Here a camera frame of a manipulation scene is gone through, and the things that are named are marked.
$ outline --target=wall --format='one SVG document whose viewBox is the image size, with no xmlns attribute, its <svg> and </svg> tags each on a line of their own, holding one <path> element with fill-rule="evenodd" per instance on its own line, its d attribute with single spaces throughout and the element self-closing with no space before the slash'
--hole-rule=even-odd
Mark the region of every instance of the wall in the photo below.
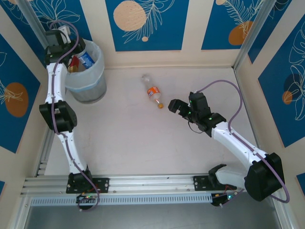
<svg viewBox="0 0 305 229">
<path fill-rule="evenodd" d="M 237 70 L 237 78 L 260 147 L 269 153 L 276 152 L 282 159 L 285 182 L 291 196 L 289 205 L 301 228 L 305 227 L 305 196 L 296 176 L 305 172 L 305 138 L 302 137 L 304 120 L 297 121 L 295 98 L 292 96 L 284 103 L 282 95 L 289 91 L 285 89 L 284 82 L 287 82 L 287 73 L 291 74 L 290 66 L 295 64 L 290 56 L 293 39 L 289 35 L 304 16 L 304 7 L 303 0 L 292 0 L 253 64 L 247 57 Z M 289 43 L 289 50 L 284 54 L 283 50 L 287 49 Z"/>
<path fill-rule="evenodd" d="M 0 0 L 42 61 L 12 0 Z M 232 66 L 263 0 L 31 0 L 43 27 L 64 19 L 104 51 L 106 67 Z"/>
<path fill-rule="evenodd" d="M 12 213 L 16 210 L 14 207 L 20 195 L 24 179 L 25 177 L 34 175 L 33 170 L 39 160 L 39 153 L 41 152 L 44 135 L 47 130 L 44 120 L 39 113 L 39 104 L 44 103 L 48 77 L 44 67 L 39 62 L 34 52 L 25 42 L 1 7 L 0 21 L 1 36 L 9 43 L 41 83 L 16 153 L 0 147 L 0 180 L 5 182 L 5 187 L 0 197 L 0 228 L 6 228 Z M 14 75 L 16 69 L 12 67 L 11 71 L 12 75 Z M 12 75 L 6 75 L 3 71 L 3 65 L 1 66 L 0 79 L 6 80 Z M 1 110 L 1 121 L 8 122 L 8 120 L 3 119 L 4 115 L 5 113 Z M 5 133 L 6 131 L 8 130 L 1 129 L 2 133 Z"/>
</svg>

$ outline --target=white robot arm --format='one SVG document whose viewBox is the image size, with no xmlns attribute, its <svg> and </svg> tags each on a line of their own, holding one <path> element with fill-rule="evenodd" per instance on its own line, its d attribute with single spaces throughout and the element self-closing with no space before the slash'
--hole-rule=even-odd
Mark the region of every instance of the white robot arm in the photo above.
<svg viewBox="0 0 305 229">
<path fill-rule="evenodd" d="M 54 102 L 58 103 L 60 101 L 65 101 L 65 92 L 66 92 L 65 91 L 65 80 L 66 80 L 68 70 L 67 70 L 67 67 L 65 64 L 63 64 L 63 63 L 58 64 L 56 67 L 56 71 L 55 71 L 54 82 L 52 82 L 52 74 L 53 74 L 54 65 L 55 65 L 55 63 L 50 63 L 47 66 L 48 75 L 49 75 L 48 94 L 47 94 L 47 98 L 45 100 L 45 103 L 47 103 L 47 104 L 52 103 L 52 92 L 51 92 L 52 83 L 54 83 Z M 60 112 L 61 111 L 59 108 L 55 109 L 55 114 L 59 114 Z M 78 165 L 78 167 L 82 171 L 85 171 L 87 168 L 87 164 L 86 164 L 85 160 L 83 159 L 83 157 L 81 156 L 81 154 L 78 152 L 78 148 L 77 148 L 76 142 L 74 140 L 74 130 L 75 130 L 75 128 L 72 129 L 71 131 L 69 131 L 69 130 L 62 131 L 62 133 L 68 138 L 67 142 L 69 144 L 70 153 L 71 153 L 71 156 L 72 156 L 74 162 Z M 79 170 L 75 167 L 74 163 L 70 160 L 70 156 L 69 156 L 69 153 L 68 153 L 68 150 L 66 147 L 64 135 L 57 135 L 57 136 L 62 143 L 62 146 L 65 150 L 67 159 L 69 161 L 69 171 L 70 171 L 70 173 L 78 174 Z"/>
<path fill-rule="evenodd" d="M 91 172 L 74 140 L 76 114 L 65 101 L 67 66 L 72 56 L 82 52 L 86 45 L 82 38 L 70 40 L 67 29 L 47 31 L 46 37 L 49 42 L 46 50 L 49 53 L 45 55 L 49 75 L 48 94 L 45 104 L 40 105 L 39 110 L 49 128 L 57 133 L 69 162 L 70 174 L 66 192 L 87 192 L 95 185 L 92 185 Z"/>
<path fill-rule="evenodd" d="M 211 113 L 203 93 L 190 93 L 189 105 L 181 100 L 171 100 L 169 110 L 227 147 L 243 164 L 244 169 L 220 164 L 209 171 L 208 180 L 213 187 L 232 185 L 246 189 L 257 201 L 262 201 L 284 185 L 281 158 L 267 154 L 231 129 L 226 119 L 218 113 Z"/>
</svg>

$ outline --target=leaf pattern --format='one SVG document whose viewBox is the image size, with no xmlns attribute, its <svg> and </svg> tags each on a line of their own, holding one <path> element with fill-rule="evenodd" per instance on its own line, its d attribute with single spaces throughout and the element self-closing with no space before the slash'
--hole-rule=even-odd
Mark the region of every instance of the leaf pattern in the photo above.
<svg viewBox="0 0 305 229">
<path fill-rule="evenodd" d="M 281 0 L 281 1 L 276 1 L 271 12 L 269 13 L 269 16 L 273 19 L 275 12 L 276 11 L 282 11 L 286 8 L 286 6 L 288 5 L 288 2 L 290 0 Z"/>
<path fill-rule="evenodd" d="M 6 55 L 7 53 L 0 52 L 0 67 L 4 64 Z M 22 96 L 22 92 L 18 94 L 11 92 L 3 85 L 3 83 L 0 80 L 0 104 L 3 104 L 5 100 L 10 101 L 11 98 L 22 101 L 22 98 L 20 98 L 21 96 Z"/>
<path fill-rule="evenodd" d="M 224 6 L 227 7 L 227 12 L 231 18 L 234 19 L 236 25 L 240 25 L 243 29 L 243 36 L 248 34 L 249 21 L 259 12 L 263 5 L 264 0 L 257 0 L 252 3 L 248 8 L 245 7 L 244 1 L 240 0 L 225 0 Z"/>
<path fill-rule="evenodd" d="M 142 37 L 149 38 L 154 30 L 158 29 L 158 24 L 162 25 L 161 14 L 167 11 L 174 4 L 175 0 L 171 0 L 171 3 L 165 8 L 165 3 L 169 0 L 139 0 L 139 5 L 144 9 L 146 14 L 145 24 L 135 31 L 126 31 L 123 37 L 126 37 L 124 44 L 136 39 L 140 40 Z"/>
<path fill-rule="evenodd" d="M 300 121 L 305 117 L 305 68 L 301 65 L 305 60 L 305 22 L 295 36 L 293 46 L 289 55 L 289 62 L 292 64 L 290 71 L 293 74 L 293 82 L 287 91 L 291 95 L 299 95 L 291 102 L 295 103 L 295 120 Z"/>
<path fill-rule="evenodd" d="M 8 0 L 1 0 L 5 6 L 11 11 L 12 15 L 28 24 L 18 5 L 11 3 Z M 29 4 L 39 18 L 40 22 L 49 26 L 53 21 L 66 20 L 68 22 L 77 22 L 80 15 L 70 10 L 66 10 L 66 0 L 31 0 Z"/>
</svg>

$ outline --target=trash can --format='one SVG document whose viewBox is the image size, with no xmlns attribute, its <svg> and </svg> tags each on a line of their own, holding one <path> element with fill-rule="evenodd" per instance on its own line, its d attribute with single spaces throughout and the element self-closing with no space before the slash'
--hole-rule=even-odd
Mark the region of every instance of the trash can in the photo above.
<svg viewBox="0 0 305 229">
<path fill-rule="evenodd" d="M 95 64 L 83 72 L 69 73 L 66 77 L 66 88 L 77 101 L 89 104 L 102 99 L 107 91 L 107 86 L 102 50 L 94 42 L 84 41 L 86 52 L 92 57 Z"/>
</svg>

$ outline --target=black bracket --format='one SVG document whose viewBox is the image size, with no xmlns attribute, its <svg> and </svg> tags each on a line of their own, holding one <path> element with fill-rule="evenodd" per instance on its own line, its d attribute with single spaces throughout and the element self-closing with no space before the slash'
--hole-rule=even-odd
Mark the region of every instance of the black bracket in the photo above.
<svg viewBox="0 0 305 229">
<path fill-rule="evenodd" d="M 276 154 L 266 154 L 265 160 L 285 183 L 281 158 Z M 257 201 L 262 201 L 282 187 L 280 182 L 263 161 L 253 162 L 250 166 L 244 186 L 248 194 Z"/>
<path fill-rule="evenodd" d="M 109 178 L 92 178 L 91 172 L 88 167 L 85 171 L 83 171 L 83 173 L 93 182 L 93 184 L 97 187 L 99 193 L 108 193 Z M 95 189 L 81 173 L 70 173 L 66 193 L 95 193 Z"/>
<path fill-rule="evenodd" d="M 77 125 L 77 117 L 73 109 L 66 101 L 59 100 L 54 104 L 56 126 L 59 132 L 69 131 Z M 53 121 L 51 116 L 51 104 L 45 103 L 39 106 L 39 111 L 42 117 L 48 124 L 49 128 L 54 131 Z"/>
<path fill-rule="evenodd" d="M 195 191 L 221 191 L 228 187 L 231 190 L 236 190 L 237 187 L 233 185 L 223 185 L 220 184 L 216 177 L 216 172 L 218 169 L 226 166 L 225 164 L 220 164 L 210 169 L 209 175 L 207 176 L 194 176 L 194 187 Z"/>
<path fill-rule="evenodd" d="M 108 193 L 109 188 L 109 178 L 92 178 L 92 182 L 97 187 L 99 193 Z M 92 186 L 90 189 L 84 190 L 83 188 L 77 188 L 73 182 L 68 182 L 66 193 L 67 194 L 81 194 L 81 193 L 95 193 Z"/>
<path fill-rule="evenodd" d="M 226 185 L 219 184 L 219 185 L 212 185 L 212 183 L 209 181 L 208 176 L 194 176 L 194 187 L 195 191 L 225 191 Z M 227 185 L 230 187 L 230 189 L 236 190 L 237 187 L 232 185 Z"/>
<path fill-rule="evenodd" d="M 64 43 L 62 39 L 63 32 L 60 30 L 49 30 L 46 31 L 45 35 L 48 41 L 48 47 L 45 49 L 45 63 L 49 65 L 50 63 L 55 63 L 67 53 L 76 43 L 76 39 L 71 40 L 70 43 Z M 60 63 L 63 63 L 68 67 L 69 61 L 73 55 L 76 55 L 82 52 L 86 47 L 84 40 L 80 37 L 77 46 L 72 52 L 60 60 Z"/>
</svg>

